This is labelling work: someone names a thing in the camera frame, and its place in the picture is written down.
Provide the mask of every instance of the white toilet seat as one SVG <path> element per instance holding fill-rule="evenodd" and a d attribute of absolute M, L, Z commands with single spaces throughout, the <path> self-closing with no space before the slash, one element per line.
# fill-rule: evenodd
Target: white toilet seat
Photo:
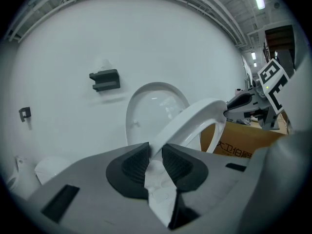
<path fill-rule="evenodd" d="M 215 124 L 214 137 L 207 150 L 212 153 L 223 133 L 227 110 L 226 103 L 219 99 L 207 98 L 186 108 L 176 116 L 150 142 L 150 158 L 153 158 L 166 143 L 187 146 L 208 126 Z"/>

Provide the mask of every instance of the white wall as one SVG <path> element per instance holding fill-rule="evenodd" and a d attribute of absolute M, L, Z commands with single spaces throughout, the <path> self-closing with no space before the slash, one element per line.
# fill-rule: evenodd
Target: white wall
<path fill-rule="evenodd" d="M 14 133 L 9 133 L 11 108 L 8 106 L 12 98 L 9 96 L 8 87 L 12 78 L 11 74 L 17 49 L 17 42 L 0 43 L 0 174 L 5 181 L 12 175 L 14 165 L 10 145 Z"/>
<path fill-rule="evenodd" d="M 121 88 L 100 94 L 89 73 L 103 59 L 118 70 Z M 146 83 L 170 83 L 190 104 L 228 101 L 244 87 L 241 55 L 227 35 L 171 0 L 77 3 L 20 44 L 11 72 L 12 99 L 2 104 L 6 147 L 34 162 L 49 155 L 75 161 L 125 146 L 127 105 Z M 32 117 L 22 123 L 18 110 L 26 106 Z"/>

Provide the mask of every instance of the wall-mounted holder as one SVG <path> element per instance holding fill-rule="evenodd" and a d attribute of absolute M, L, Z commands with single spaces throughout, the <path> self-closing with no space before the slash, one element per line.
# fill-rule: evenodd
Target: wall-mounted holder
<path fill-rule="evenodd" d="M 89 77 L 96 83 L 93 89 L 97 92 L 120 88 L 119 74 L 117 69 L 110 69 L 89 74 Z"/>
<path fill-rule="evenodd" d="M 19 117 L 22 122 L 25 121 L 25 118 L 29 118 L 30 116 L 30 107 L 23 107 L 22 109 L 19 109 Z"/>

